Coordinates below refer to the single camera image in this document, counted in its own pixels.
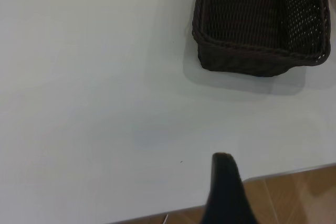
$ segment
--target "white tabletop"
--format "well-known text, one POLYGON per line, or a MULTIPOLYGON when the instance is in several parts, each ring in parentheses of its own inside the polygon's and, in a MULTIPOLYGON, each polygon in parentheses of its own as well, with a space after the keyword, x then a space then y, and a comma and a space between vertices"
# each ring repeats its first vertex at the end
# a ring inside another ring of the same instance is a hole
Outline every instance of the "white tabletop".
POLYGON ((336 162, 332 53, 275 78, 209 72, 195 0, 0 0, 0 222, 103 224, 203 205, 242 179, 336 162))

